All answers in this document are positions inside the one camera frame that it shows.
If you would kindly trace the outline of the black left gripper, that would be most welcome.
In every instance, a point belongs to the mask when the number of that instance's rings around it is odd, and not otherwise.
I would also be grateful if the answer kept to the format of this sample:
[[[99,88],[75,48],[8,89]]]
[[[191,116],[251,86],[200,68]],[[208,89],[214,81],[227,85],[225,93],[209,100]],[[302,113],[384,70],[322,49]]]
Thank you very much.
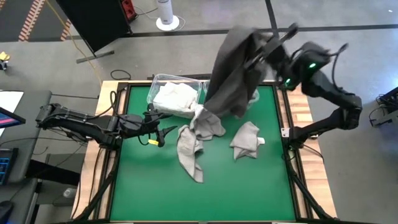
[[[165,144],[165,137],[169,132],[173,131],[177,126],[171,126],[164,129],[159,129],[158,125],[160,124],[161,119],[169,118],[172,114],[169,113],[159,113],[158,116],[148,116],[146,112],[143,113],[144,120],[141,126],[141,134],[151,134],[154,133],[157,136],[156,141],[158,142],[159,147],[163,147]]]

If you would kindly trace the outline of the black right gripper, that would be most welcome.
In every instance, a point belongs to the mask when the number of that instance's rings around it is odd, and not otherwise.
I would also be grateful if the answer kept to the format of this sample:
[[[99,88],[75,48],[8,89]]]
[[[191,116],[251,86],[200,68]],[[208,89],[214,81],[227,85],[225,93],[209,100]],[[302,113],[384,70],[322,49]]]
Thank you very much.
[[[245,61],[244,68],[251,70],[257,64],[264,62],[274,70],[282,68],[289,61],[284,42],[291,39],[298,31],[299,26],[294,22],[282,37],[275,37],[272,32],[264,32],[260,29],[254,32],[253,42],[257,49],[254,55]]]

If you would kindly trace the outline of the cream striped towel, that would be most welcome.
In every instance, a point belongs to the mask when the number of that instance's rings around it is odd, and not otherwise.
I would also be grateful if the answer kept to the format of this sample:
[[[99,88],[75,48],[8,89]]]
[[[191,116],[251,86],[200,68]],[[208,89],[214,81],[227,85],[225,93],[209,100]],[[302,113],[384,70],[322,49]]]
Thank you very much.
[[[158,94],[153,99],[153,104],[163,107],[182,109],[187,108],[187,100],[184,95],[185,85],[183,83],[175,84],[167,82],[166,85],[159,88]]]

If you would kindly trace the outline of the plain white towel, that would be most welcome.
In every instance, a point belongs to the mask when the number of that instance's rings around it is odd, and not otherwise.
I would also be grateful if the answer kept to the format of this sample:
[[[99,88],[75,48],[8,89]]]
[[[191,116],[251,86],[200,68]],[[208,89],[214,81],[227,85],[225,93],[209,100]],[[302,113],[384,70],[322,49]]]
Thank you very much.
[[[197,101],[197,91],[194,89],[178,89],[175,94],[175,107],[178,110],[190,110]]]

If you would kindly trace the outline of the dark gray knit towel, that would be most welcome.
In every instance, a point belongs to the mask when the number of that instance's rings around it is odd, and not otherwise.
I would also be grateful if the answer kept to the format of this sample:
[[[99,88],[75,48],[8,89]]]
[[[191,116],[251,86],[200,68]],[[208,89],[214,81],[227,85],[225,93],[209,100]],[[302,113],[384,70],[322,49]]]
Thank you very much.
[[[248,101],[258,84],[266,76],[266,64],[257,64],[251,70],[244,68],[245,61],[257,49],[253,33],[257,29],[243,26],[232,28],[218,50],[206,94],[204,107],[222,117],[227,114],[242,118]]]

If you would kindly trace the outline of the small grey cloth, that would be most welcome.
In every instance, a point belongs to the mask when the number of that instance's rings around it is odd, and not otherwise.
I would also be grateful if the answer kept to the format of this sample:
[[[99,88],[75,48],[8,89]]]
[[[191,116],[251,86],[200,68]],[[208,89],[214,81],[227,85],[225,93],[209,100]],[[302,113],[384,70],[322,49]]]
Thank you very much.
[[[236,132],[230,143],[233,148],[234,160],[248,156],[253,159],[258,157],[259,146],[265,144],[265,139],[258,136],[259,128],[252,122],[245,122]]]

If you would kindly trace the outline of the clear plastic bin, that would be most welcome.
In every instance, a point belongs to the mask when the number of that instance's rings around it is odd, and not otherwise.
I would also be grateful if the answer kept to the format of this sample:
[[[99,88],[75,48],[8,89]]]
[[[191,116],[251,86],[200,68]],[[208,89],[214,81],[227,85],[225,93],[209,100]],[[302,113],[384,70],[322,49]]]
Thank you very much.
[[[209,84],[210,84],[209,80],[206,80],[206,81],[203,82],[203,91],[205,92],[205,95],[208,92]],[[252,94],[252,97],[248,101],[247,109],[249,109],[258,100],[259,100],[259,92],[258,92],[258,89],[255,89],[254,93]]]
[[[192,104],[190,110],[178,110],[178,109],[176,110],[173,108],[168,108],[168,107],[163,107],[161,105],[153,104],[153,99],[155,98],[156,94],[158,94],[159,88],[161,86],[166,85],[167,82],[175,84],[183,83],[185,85],[185,89],[194,89],[197,91],[197,101],[196,103]],[[202,91],[202,82],[199,80],[160,73],[157,74],[152,80],[152,85],[150,86],[150,90],[147,95],[147,103],[148,104],[152,103],[155,109],[163,113],[169,113],[174,116],[179,116],[182,118],[193,118],[194,110],[196,105],[198,105],[201,91]]]

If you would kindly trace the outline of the green table mat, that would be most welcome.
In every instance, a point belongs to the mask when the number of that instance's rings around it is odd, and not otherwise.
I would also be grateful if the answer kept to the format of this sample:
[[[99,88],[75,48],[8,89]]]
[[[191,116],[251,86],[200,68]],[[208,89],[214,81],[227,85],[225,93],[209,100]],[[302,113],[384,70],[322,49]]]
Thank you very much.
[[[110,218],[113,221],[292,221],[295,218],[274,91],[259,88],[260,98],[242,119],[226,116],[226,133],[204,143],[197,157],[203,183],[195,182],[177,156],[178,129],[189,123],[163,119],[172,127],[165,145],[147,137],[123,142]],[[230,142],[246,122],[259,128],[265,143],[256,158],[234,159]]]

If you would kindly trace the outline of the black diagonal strut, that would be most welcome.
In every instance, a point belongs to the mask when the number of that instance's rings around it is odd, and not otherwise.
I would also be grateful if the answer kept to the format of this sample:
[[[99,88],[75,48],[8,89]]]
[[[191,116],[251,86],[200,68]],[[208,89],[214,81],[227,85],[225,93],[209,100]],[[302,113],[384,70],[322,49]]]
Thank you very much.
[[[90,200],[89,204],[84,208],[84,210],[79,214],[79,216],[73,219],[74,222],[87,220],[91,215],[92,211],[96,208],[97,204],[99,204],[99,201],[102,199],[103,194],[105,193],[108,186],[116,179],[119,158],[120,158],[120,152],[116,152],[111,171],[109,172],[108,176],[104,179],[102,184],[99,186],[97,193]]]
[[[307,182],[305,180],[304,169],[301,165],[298,165],[298,171],[296,171],[292,165],[292,161],[296,160],[296,154],[290,156],[289,152],[285,152],[282,155],[282,159],[287,165],[287,172],[289,178],[300,190],[303,200],[305,213],[307,215],[306,219],[314,220],[314,215],[318,217],[319,220],[335,220],[336,218],[329,215],[322,206],[316,201],[315,197],[310,193]]]

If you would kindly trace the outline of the metal panel foot bar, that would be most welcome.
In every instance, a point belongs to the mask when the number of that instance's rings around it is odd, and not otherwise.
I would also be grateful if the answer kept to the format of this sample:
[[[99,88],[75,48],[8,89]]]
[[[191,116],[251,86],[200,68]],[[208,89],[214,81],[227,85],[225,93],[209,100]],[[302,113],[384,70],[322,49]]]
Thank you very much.
[[[108,51],[108,52],[96,54],[94,56],[78,58],[78,59],[76,59],[76,63],[88,62],[88,61],[91,61],[91,60],[94,60],[94,59],[97,59],[97,58],[102,58],[102,57],[113,55],[113,54],[115,54],[115,51],[111,50],[111,51]]]

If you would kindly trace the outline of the white tower fan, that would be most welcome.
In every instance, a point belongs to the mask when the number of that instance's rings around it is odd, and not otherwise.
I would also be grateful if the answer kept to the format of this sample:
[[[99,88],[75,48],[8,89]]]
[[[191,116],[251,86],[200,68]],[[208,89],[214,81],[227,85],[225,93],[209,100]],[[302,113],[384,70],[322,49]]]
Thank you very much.
[[[180,25],[179,18],[174,14],[171,0],[156,0],[159,17],[156,26],[162,31],[175,31]]]

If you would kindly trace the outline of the black standing panel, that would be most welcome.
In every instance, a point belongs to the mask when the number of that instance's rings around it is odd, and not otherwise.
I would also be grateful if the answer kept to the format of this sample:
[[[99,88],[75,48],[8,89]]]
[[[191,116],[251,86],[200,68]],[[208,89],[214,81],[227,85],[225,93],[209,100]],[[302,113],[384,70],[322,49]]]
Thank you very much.
[[[131,32],[121,0],[56,0],[90,51]]]

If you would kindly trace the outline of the white paper sheet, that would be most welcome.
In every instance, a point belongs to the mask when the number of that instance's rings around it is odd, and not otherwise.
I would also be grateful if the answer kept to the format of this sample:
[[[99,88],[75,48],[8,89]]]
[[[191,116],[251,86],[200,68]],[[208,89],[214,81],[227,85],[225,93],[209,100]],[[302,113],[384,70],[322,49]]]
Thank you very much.
[[[0,90],[0,107],[15,113],[15,110],[22,99],[23,91],[6,91]],[[5,128],[0,129],[0,137],[2,136]]]

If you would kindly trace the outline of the lit computer screen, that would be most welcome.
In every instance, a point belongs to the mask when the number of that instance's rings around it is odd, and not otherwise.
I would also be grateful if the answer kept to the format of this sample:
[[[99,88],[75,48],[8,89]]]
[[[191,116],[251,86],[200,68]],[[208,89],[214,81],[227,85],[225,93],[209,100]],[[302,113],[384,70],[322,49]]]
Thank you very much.
[[[0,107],[0,129],[25,124],[25,119]]]

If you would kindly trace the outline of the black computer mouse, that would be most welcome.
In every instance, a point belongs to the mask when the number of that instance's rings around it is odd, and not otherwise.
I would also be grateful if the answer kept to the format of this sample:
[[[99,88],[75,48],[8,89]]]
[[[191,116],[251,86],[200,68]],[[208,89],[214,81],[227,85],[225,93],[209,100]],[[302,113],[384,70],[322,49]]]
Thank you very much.
[[[13,208],[14,204],[9,200],[0,202],[0,224],[7,224]]]

